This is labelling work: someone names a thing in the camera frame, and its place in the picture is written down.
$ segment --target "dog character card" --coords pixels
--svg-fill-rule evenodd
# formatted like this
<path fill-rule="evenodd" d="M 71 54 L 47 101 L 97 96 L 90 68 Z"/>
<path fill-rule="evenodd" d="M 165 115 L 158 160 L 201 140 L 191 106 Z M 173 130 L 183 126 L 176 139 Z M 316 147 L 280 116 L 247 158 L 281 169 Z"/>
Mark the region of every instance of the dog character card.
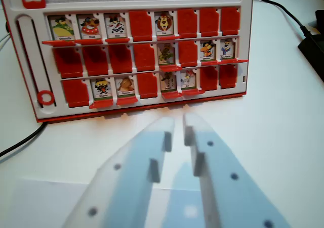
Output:
<path fill-rule="evenodd" d="M 221 59 L 233 59 L 235 46 L 232 39 L 221 39 Z"/>
<path fill-rule="evenodd" d="M 111 99 L 111 86 L 107 78 L 91 79 L 91 88 L 94 100 Z"/>
<path fill-rule="evenodd" d="M 200 60 L 212 61 L 215 60 L 216 45 L 213 41 L 200 41 Z"/>
<path fill-rule="evenodd" d="M 160 82 L 161 82 L 161 92 L 174 92 L 177 90 L 177 77 L 172 72 L 161 72 Z"/>
<path fill-rule="evenodd" d="M 157 57 L 159 65 L 172 65 L 175 63 L 174 47 L 170 43 L 157 44 Z"/>
<path fill-rule="evenodd" d="M 196 88 L 196 74 L 193 70 L 184 70 L 180 72 L 181 88 L 183 90 Z"/>
<path fill-rule="evenodd" d="M 105 14 L 108 38 L 127 37 L 126 22 L 119 13 Z"/>
<path fill-rule="evenodd" d="M 154 19 L 156 35 L 173 34 L 173 17 L 169 12 L 156 12 Z"/>
<path fill-rule="evenodd" d="M 119 98 L 130 97 L 135 95 L 134 82 L 129 77 L 115 79 L 117 96 Z"/>
<path fill-rule="evenodd" d="M 77 15 L 81 38 L 101 38 L 99 19 L 94 18 L 92 14 Z"/>
<path fill-rule="evenodd" d="M 64 15 L 49 16 L 53 40 L 74 40 L 72 23 Z"/>

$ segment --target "red ring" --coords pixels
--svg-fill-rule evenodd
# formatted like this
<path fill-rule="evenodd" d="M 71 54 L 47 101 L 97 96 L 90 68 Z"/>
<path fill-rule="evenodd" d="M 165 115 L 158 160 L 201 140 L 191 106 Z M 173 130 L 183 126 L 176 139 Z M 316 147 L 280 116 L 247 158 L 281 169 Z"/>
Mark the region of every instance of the red ring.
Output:
<path fill-rule="evenodd" d="M 45 102 L 43 100 L 43 95 L 44 94 L 48 94 L 51 96 L 51 99 L 48 102 Z M 43 105 L 50 105 L 54 102 L 54 95 L 51 91 L 49 90 L 41 90 L 38 94 L 37 94 L 37 100 L 39 103 L 43 104 Z"/>

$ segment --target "cartoon animal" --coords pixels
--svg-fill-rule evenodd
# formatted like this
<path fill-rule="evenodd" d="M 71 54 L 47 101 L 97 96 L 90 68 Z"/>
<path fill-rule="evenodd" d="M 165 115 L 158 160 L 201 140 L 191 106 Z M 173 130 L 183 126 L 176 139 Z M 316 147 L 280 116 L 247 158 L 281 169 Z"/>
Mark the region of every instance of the cartoon animal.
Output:
<path fill-rule="evenodd" d="M 160 61 L 167 61 L 169 58 L 173 57 L 173 54 L 170 52 L 171 46 L 165 45 L 163 50 L 161 50 L 161 54 L 159 55 L 158 59 Z"/>
<path fill-rule="evenodd" d="M 98 34 L 99 33 L 99 20 L 97 18 L 85 18 L 84 22 L 80 24 L 82 32 L 85 34 Z"/>
<path fill-rule="evenodd" d="M 226 55 L 226 53 L 231 50 L 229 43 L 230 41 L 226 39 L 224 42 L 224 47 L 222 47 L 223 55 Z"/>
<path fill-rule="evenodd" d="M 55 25 L 52 27 L 53 32 L 57 37 L 68 37 L 73 36 L 73 29 L 67 25 L 65 17 L 55 19 Z"/>
<path fill-rule="evenodd" d="M 125 33 L 125 22 L 124 19 L 118 15 L 110 17 L 108 30 L 111 34 Z"/>
<path fill-rule="evenodd" d="M 120 83 L 120 86 L 117 90 L 121 91 L 121 92 L 129 92 L 129 91 L 132 91 L 134 90 L 134 88 L 132 87 L 132 81 L 128 78 L 128 77 L 125 77 L 121 83 Z"/>
<path fill-rule="evenodd" d="M 161 14 L 156 24 L 161 31 L 167 31 L 172 26 L 172 19 L 166 14 Z"/>
<path fill-rule="evenodd" d="M 106 94 L 108 91 L 108 81 L 104 78 L 96 80 L 95 88 L 100 92 L 100 94 Z"/>
<path fill-rule="evenodd" d="M 189 81 L 190 79 L 194 77 L 194 73 L 192 70 L 187 70 L 186 71 L 186 75 L 183 79 L 181 79 L 181 82 L 183 82 L 184 84 L 188 85 L 189 84 Z"/>
<path fill-rule="evenodd" d="M 214 44 L 212 43 L 212 41 L 204 42 L 202 44 L 202 48 L 200 49 L 200 52 L 204 53 L 204 57 L 211 56 L 213 47 L 214 47 Z"/>
<path fill-rule="evenodd" d="M 162 78 L 161 81 L 164 81 L 167 85 L 167 87 L 170 87 L 170 85 L 173 83 L 173 78 L 172 78 L 172 72 L 166 72 L 164 74 L 164 78 Z"/>

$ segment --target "gripper jaw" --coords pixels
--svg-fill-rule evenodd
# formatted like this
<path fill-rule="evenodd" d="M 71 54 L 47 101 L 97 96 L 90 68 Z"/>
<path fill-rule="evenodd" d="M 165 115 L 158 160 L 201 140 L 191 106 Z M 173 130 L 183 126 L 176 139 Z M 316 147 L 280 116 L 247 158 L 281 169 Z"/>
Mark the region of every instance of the gripper jaw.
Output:
<path fill-rule="evenodd" d="M 231 149 L 200 117 L 184 115 L 184 143 L 199 177 L 206 228 L 287 228 Z"/>
<path fill-rule="evenodd" d="M 146 127 L 97 171 L 65 228 L 143 228 L 153 182 L 172 149 L 173 118 Z"/>

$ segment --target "white table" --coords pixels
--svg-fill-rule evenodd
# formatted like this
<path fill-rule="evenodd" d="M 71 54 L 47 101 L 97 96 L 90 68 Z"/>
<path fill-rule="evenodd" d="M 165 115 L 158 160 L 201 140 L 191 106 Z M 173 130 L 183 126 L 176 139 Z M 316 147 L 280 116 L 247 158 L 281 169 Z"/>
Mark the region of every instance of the white table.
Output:
<path fill-rule="evenodd" d="M 322 0 L 275 0 L 308 23 Z M 5 34 L 1 13 L 0 35 Z M 172 153 L 156 187 L 199 189 L 183 145 L 182 115 L 202 116 L 292 227 L 322 227 L 324 83 L 297 48 L 298 26 L 276 6 L 255 0 L 247 95 L 179 107 L 49 124 L 20 153 L 0 160 L 0 226 L 22 177 L 88 183 L 96 169 L 161 116 L 176 119 Z M 39 127 L 12 42 L 0 52 L 0 151 Z"/>

